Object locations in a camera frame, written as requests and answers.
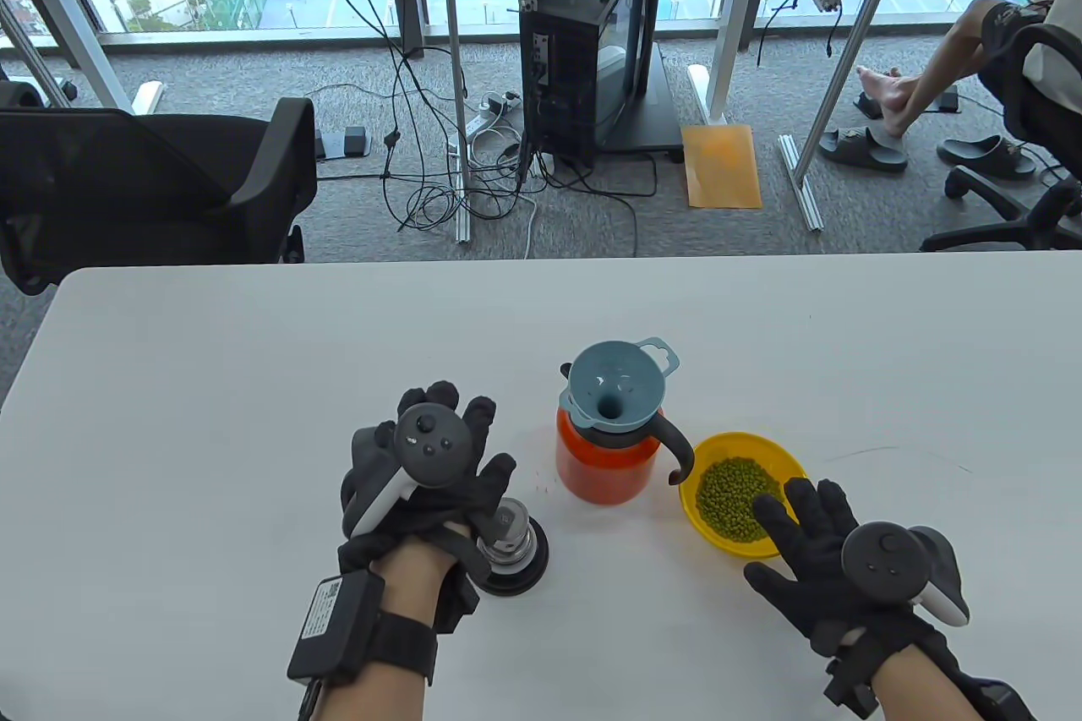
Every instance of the shorts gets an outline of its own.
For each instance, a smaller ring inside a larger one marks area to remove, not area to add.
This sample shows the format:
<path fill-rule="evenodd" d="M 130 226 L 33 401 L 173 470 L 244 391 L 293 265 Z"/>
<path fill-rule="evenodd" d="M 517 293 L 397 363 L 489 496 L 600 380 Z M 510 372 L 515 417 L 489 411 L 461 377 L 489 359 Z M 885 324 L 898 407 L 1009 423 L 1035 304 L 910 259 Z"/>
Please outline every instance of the shorts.
<path fill-rule="evenodd" d="M 1044 2 L 1025 6 L 1013 2 L 1000 2 L 985 15 L 985 22 L 980 26 L 980 43 L 989 61 L 981 68 L 980 82 L 1001 102 L 1007 67 L 1006 50 L 1011 41 L 1014 40 L 1015 34 L 1026 26 L 1044 22 L 1047 13 L 1048 6 Z"/>
<path fill-rule="evenodd" d="M 1022 6 L 1013 2 L 1000 2 L 993 5 L 985 15 L 980 28 L 980 43 L 985 47 L 985 55 L 992 60 L 1003 55 L 1016 32 L 1028 25 L 1044 22 L 1047 13 L 1047 5 Z"/>

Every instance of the white shirt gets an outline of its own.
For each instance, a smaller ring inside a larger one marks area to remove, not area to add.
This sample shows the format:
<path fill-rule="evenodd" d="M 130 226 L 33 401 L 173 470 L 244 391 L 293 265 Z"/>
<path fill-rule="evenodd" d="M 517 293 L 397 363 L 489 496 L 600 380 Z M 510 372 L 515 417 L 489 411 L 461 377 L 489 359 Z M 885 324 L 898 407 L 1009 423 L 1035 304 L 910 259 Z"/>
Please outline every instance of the white shirt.
<path fill-rule="evenodd" d="M 1055 0 L 1045 22 L 1082 40 L 1082 0 Z M 1037 45 L 1026 57 L 1024 73 L 1047 99 L 1082 114 L 1082 76 L 1059 53 Z"/>

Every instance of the black glove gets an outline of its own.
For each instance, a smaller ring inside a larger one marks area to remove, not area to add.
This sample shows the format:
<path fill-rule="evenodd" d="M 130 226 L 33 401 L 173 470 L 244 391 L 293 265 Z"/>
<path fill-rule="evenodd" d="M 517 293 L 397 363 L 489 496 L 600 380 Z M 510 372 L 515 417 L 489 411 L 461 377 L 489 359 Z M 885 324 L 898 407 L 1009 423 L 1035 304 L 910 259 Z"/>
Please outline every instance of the black glove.
<path fill-rule="evenodd" d="M 816 653 L 835 655 L 843 637 L 857 628 L 892 652 L 935 633 L 910 606 L 881 605 L 843 574 L 842 545 L 858 524 L 840 486 L 823 480 L 817 490 L 807 479 L 792 479 L 786 496 L 799 524 L 769 496 L 756 498 L 752 509 L 796 579 L 762 563 L 744 566 L 744 578 L 807 637 Z"/>
<path fill-rule="evenodd" d="M 744 566 L 744 578 L 807 637 L 812 650 L 836 657 L 827 668 L 834 677 L 827 697 L 868 718 L 876 706 L 867 687 L 872 676 L 890 655 L 916 645 L 984 718 L 1000 719 L 980 682 L 959 668 L 947 639 L 915 616 L 912 606 L 876 603 L 846 578 L 842 545 L 858 523 L 842 488 L 823 480 L 816 489 L 807 479 L 792 479 L 786 484 L 786 497 L 796 521 L 771 496 L 758 497 L 752 509 L 796 580 L 762 563 Z M 843 644 L 846 634 L 857 629 L 863 629 L 859 639 Z"/>
<path fill-rule="evenodd" d="M 418 403 L 439 403 L 448 408 L 459 405 L 459 392 L 447 381 L 436 382 L 422 389 L 410 389 L 398 403 L 398 416 Z M 500 499 L 506 493 L 515 461 L 507 454 L 493 456 L 478 473 L 485 456 L 488 429 L 496 416 L 496 404 L 488 397 L 474 397 L 462 412 L 473 438 L 474 461 L 463 477 L 448 488 L 417 488 L 409 499 L 399 499 L 375 527 L 374 532 L 348 538 L 339 547 L 339 565 L 342 573 L 367 568 L 382 559 L 409 536 L 417 536 L 457 559 L 457 563 L 444 578 L 436 604 L 436 633 L 450 633 L 465 614 L 473 614 L 477 606 L 477 593 L 466 579 L 484 580 L 491 572 L 485 555 L 477 549 L 476 538 L 492 543 L 500 537 L 493 515 Z M 375 443 L 390 447 L 394 438 L 395 423 L 382 422 L 375 429 Z M 351 470 L 342 480 L 342 509 L 356 493 Z M 470 528 L 471 537 L 445 526 L 447 523 L 463 524 Z"/>

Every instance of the orange envelope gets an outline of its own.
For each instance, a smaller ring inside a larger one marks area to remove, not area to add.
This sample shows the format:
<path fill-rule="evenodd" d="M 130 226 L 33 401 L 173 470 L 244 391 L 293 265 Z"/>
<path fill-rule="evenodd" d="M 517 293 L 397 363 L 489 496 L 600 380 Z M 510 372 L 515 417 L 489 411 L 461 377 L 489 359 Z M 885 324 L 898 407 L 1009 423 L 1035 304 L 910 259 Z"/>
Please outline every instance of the orange envelope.
<path fill-rule="evenodd" d="M 692 208 L 762 208 L 751 127 L 681 127 Z"/>

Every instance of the bare foot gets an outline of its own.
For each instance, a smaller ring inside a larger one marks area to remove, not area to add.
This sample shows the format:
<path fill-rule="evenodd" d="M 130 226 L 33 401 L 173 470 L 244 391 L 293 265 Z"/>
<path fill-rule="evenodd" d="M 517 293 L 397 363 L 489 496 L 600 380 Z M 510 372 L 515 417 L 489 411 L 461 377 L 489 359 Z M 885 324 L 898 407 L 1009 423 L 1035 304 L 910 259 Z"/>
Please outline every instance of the bare foot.
<path fill-rule="evenodd" d="M 880 102 L 883 109 L 883 129 L 892 137 L 900 137 L 905 134 L 906 122 L 903 115 L 906 102 L 912 94 L 912 82 L 907 82 L 898 71 L 898 68 L 890 68 L 889 73 L 876 73 L 868 67 L 858 67 L 857 75 L 860 76 L 860 86 L 869 99 Z"/>

